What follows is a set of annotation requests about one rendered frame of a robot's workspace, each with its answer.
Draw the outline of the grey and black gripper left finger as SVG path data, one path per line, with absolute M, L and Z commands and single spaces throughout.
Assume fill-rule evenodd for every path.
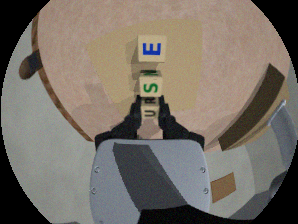
M 111 131 L 106 131 L 104 133 L 95 136 L 95 148 L 97 148 L 103 140 L 111 138 L 127 138 L 127 139 L 137 139 L 137 130 L 141 126 L 141 99 L 140 95 L 137 95 L 136 102 L 132 103 L 130 114 L 124 118 L 124 121 L 114 127 Z

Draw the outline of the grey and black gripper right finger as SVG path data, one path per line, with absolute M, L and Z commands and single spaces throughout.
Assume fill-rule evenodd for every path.
M 165 103 L 164 95 L 159 97 L 159 105 L 158 126 L 163 130 L 163 139 L 192 139 L 197 141 L 204 151 L 205 138 L 202 135 L 189 132 L 185 127 L 176 122 L 175 117 L 170 114 L 169 104 Z

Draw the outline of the tan flat mat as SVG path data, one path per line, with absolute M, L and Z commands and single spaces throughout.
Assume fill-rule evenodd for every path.
M 138 35 L 167 36 L 164 63 L 137 59 Z M 202 63 L 202 23 L 161 19 L 129 25 L 85 45 L 94 68 L 122 118 L 129 115 L 139 92 L 141 70 L 160 70 L 162 93 L 170 112 L 194 109 Z

